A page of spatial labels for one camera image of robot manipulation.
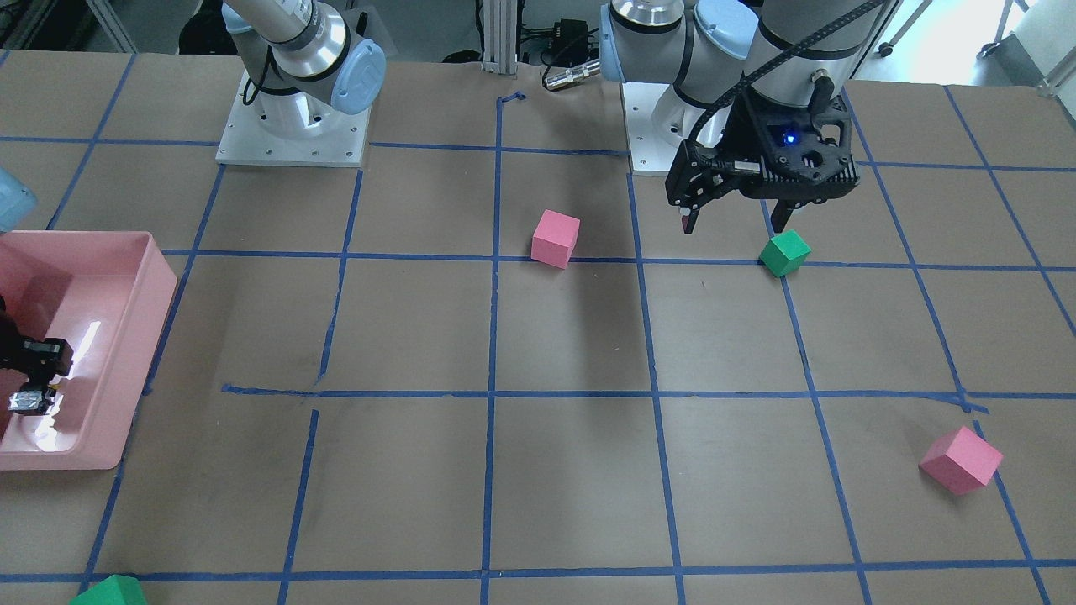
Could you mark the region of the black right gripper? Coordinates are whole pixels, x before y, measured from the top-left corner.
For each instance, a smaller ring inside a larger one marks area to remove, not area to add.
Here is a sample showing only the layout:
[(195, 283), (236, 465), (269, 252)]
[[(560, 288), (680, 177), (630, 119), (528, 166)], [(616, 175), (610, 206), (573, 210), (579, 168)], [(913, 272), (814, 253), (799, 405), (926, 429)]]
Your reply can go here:
[(46, 388), (55, 376), (69, 376), (74, 351), (65, 339), (43, 340), (23, 337), (8, 304), (1, 297), (1, 369), (12, 369), (27, 376), (24, 386)]

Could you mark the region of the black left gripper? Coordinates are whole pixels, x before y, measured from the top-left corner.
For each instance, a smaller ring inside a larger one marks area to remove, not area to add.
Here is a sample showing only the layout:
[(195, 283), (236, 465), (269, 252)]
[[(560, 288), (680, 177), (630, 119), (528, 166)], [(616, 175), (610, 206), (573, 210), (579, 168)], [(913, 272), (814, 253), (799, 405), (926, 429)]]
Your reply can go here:
[(685, 234), (694, 234), (702, 206), (730, 191), (777, 200), (770, 227), (782, 234), (805, 202), (841, 198), (860, 183), (851, 135), (841, 93), (810, 113), (748, 89), (731, 104), (716, 147), (681, 143), (665, 179), (667, 200), (680, 207)]

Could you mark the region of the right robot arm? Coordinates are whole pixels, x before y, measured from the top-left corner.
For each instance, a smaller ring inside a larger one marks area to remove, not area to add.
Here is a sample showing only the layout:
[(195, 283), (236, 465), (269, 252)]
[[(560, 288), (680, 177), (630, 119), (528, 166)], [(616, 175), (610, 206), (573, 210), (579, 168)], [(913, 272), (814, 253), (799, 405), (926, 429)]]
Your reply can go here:
[[(258, 127), (264, 161), (282, 167), (286, 152), (310, 153), (306, 169), (335, 161), (316, 143), (351, 132), (350, 119), (373, 104), (387, 71), (381, 47), (362, 36), (360, 17), (318, 1), (227, 1), (220, 12), (245, 62), (240, 111), (266, 118)], [(193, 237), (186, 253), (197, 256), (224, 166), (238, 165), (237, 144), (252, 138), (225, 128), (225, 156), (211, 168), (207, 129), (214, 118), (201, 111), (220, 105), (208, 95), (214, 84), (176, 56), (164, 61), (151, 76), (150, 58), (131, 56), (104, 82), (65, 54), (55, 64), (34, 59), (4, 70), (3, 140), (83, 146), (76, 169), (61, 178), (49, 229), (61, 225), (66, 207), (85, 199), (104, 214), (94, 229), (185, 227)]]

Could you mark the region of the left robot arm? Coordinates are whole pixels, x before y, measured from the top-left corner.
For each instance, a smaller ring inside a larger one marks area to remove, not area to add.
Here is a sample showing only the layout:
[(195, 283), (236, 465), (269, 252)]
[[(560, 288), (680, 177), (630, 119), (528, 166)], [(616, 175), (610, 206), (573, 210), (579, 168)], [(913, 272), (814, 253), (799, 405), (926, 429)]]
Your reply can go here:
[(696, 116), (678, 127), (667, 201), (695, 230), (730, 192), (775, 202), (773, 230), (861, 177), (843, 96), (884, 1), (610, 1), (599, 61), (615, 82), (665, 84)]

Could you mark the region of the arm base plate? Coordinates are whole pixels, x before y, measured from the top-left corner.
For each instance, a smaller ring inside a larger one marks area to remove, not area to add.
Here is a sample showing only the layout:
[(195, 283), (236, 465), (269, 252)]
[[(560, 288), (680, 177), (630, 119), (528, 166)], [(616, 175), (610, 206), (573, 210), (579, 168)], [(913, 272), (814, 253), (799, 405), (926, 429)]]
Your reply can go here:
[(215, 160), (245, 167), (362, 168), (372, 110), (350, 115), (335, 111), (307, 93), (273, 96), (253, 93), (243, 73)]
[(702, 108), (688, 103), (672, 84), (626, 82), (621, 95), (631, 169), (637, 175), (667, 175)]

